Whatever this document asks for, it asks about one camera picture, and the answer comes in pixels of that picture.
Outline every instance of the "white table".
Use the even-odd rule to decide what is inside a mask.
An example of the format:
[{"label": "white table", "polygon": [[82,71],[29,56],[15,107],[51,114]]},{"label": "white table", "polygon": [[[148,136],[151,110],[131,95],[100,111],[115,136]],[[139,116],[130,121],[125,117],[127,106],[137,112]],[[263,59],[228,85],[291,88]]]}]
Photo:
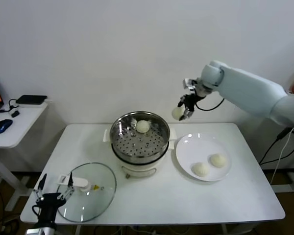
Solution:
[{"label": "white table", "polygon": [[[46,107],[46,103],[31,108],[20,107],[20,114],[15,118],[12,118],[9,113],[0,113],[0,121],[4,119],[13,120],[12,125],[6,129],[5,132],[0,134],[0,148],[13,148],[17,146]],[[25,176],[19,181],[8,168],[0,162],[0,183],[2,179],[15,189],[14,194],[5,207],[6,211],[12,211],[20,196],[29,196],[31,193],[31,190],[25,186],[29,177]]]},{"label": "white table", "polygon": [[[44,193],[56,192],[55,181],[59,174],[68,174],[84,163],[101,162],[111,167],[117,177],[116,194],[101,216],[84,224],[220,224],[285,217],[283,208],[235,124],[171,124],[170,127],[175,129],[178,139],[195,132],[217,136],[232,158],[229,175],[214,183],[193,179],[178,165],[175,150],[169,150],[162,168],[155,175],[126,179],[110,144],[102,142],[104,131],[110,125],[73,124],[63,132],[42,172],[40,179],[47,174]],[[31,210],[33,205],[35,196],[32,193],[21,214],[23,222],[37,222]],[[77,224],[65,220],[60,214],[55,222]]]}]

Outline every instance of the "blue mouse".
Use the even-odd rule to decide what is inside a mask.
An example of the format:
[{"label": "blue mouse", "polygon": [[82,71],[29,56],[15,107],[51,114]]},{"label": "blue mouse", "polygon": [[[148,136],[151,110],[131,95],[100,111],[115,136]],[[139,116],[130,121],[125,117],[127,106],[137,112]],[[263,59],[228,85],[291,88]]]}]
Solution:
[{"label": "blue mouse", "polygon": [[5,132],[6,129],[9,128],[10,125],[12,125],[13,121],[11,119],[5,119],[0,121],[0,134]]}]

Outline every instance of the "black cable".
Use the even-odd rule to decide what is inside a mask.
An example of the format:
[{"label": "black cable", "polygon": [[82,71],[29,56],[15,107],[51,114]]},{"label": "black cable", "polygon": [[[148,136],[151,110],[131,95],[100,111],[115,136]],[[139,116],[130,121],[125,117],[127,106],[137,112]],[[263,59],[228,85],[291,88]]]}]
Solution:
[{"label": "black cable", "polygon": [[10,217],[10,216],[13,216],[13,215],[21,215],[20,213],[12,213],[12,214],[7,214],[5,217],[4,217],[4,219],[6,219],[6,218],[8,218],[8,217]]},{"label": "black cable", "polygon": [[8,103],[9,103],[10,109],[11,109],[11,106],[13,106],[14,108],[17,108],[17,107],[18,107],[18,106],[11,105],[11,101],[13,101],[13,100],[14,100],[14,101],[17,101],[17,99],[10,99],[10,100],[9,100]]},{"label": "black cable", "polygon": [[96,226],[95,228],[94,228],[94,231],[93,231],[93,234],[94,235],[96,235],[96,230],[99,228],[99,226]]},{"label": "black cable", "polygon": [[212,110],[218,108],[220,105],[222,105],[223,102],[224,102],[224,98],[222,99],[222,101],[216,107],[214,107],[212,109],[202,109],[202,108],[198,107],[197,103],[195,103],[195,106],[196,106],[196,108],[198,108],[199,110],[202,110],[202,111],[212,111]]},{"label": "black cable", "polygon": [[270,151],[270,149],[278,142],[279,140],[276,139],[271,145],[270,147],[267,149],[266,153],[264,154],[263,158],[260,160],[260,162],[258,163],[259,165],[261,165],[261,163],[263,162],[263,160],[265,159],[266,155],[268,154],[268,152]]},{"label": "black cable", "polygon": [[34,214],[37,215],[37,217],[38,217],[38,216],[39,216],[39,212],[37,213],[37,212],[35,211],[35,208],[39,208],[39,206],[34,205],[34,206],[31,207],[31,210],[32,210],[32,211],[34,212]]},{"label": "black cable", "polygon": [[216,107],[214,107],[212,109],[202,109],[202,108],[198,107],[197,103],[195,104],[195,106],[196,106],[196,108],[198,108],[199,110],[202,110],[202,111],[212,111],[212,110],[218,108],[220,105],[222,105],[223,102],[224,102],[224,98],[222,99],[222,101]]},{"label": "black cable", "polygon": [[[290,155],[292,155],[294,153],[294,149],[286,156],[282,157],[281,159],[285,159],[287,157],[289,157]],[[272,160],[272,161],[268,161],[268,162],[264,162],[264,163],[261,163],[259,165],[263,165],[263,164],[267,164],[267,163],[273,163],[273,162],[276,162],[278,161],[279,159],[275,159],[275,160]]]},{"label": "black cable", "polygon": [[10,112],[12,109],[14,109],[14,108],[18,108],[19,105],[14,106],[14,105],[11,104],[11,101],[13,101],[13,100],[16,101],[17,99],[10,99],[10,100],[8,101],[8,104],[9,104],[9,110],[0,109],[0,113]]},{"label": "black cable", "polygon": [[2,194],[0,192],[0,198],[1,198],[1,202],[2,202],[2,218],[1,218],[1,221],[2,221],[2,225],[4,223],[4,209],[5,209],[5,205],[4,205],[4,200],[3,200],[3,197],[2,197]]}]

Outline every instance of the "robotic arm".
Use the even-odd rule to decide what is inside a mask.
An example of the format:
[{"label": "robotic arm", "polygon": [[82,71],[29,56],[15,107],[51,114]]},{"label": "robotic arm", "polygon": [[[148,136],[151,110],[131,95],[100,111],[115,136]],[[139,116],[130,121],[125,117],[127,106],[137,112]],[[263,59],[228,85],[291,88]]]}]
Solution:
[{"label": "robotic arm", "polygon": [[294,95],[288,95],[279,84],[244,70],[212,61],[202,70],[201,78],[184,79],[183,86],[191,94],[181,97],[177,108],[172,112],[175,119],[189,118],[198,101],[211,92],[218,91],[225,99],[252,115],[294,127]]}]

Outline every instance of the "steamed bun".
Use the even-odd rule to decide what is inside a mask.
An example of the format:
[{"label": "steamed bun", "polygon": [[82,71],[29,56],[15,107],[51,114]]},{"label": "steamed bun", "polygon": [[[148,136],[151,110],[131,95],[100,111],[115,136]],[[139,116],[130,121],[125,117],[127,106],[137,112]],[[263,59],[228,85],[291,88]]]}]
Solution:
[{"label": "steamed bun", "polygon": [[150,124],[148,121],[141,120],[141,121],[138,121],[136,124],[136,130],[139,133],[146,133],[147,131],[149,131],[149,129],[150,129]]},{"label": "steamed bun", "polygon": [[226,165],[227,159],[224,155],[220,153],[215,153],[210,157],[210,162],[215,167],[222,168]]},{"label": "steamed bun", "polygon": [[209,165],[206,163],[196,163],[192,167],[192,171],[195,175],[198,175],[199,177],[205,177],[209,174]]}]

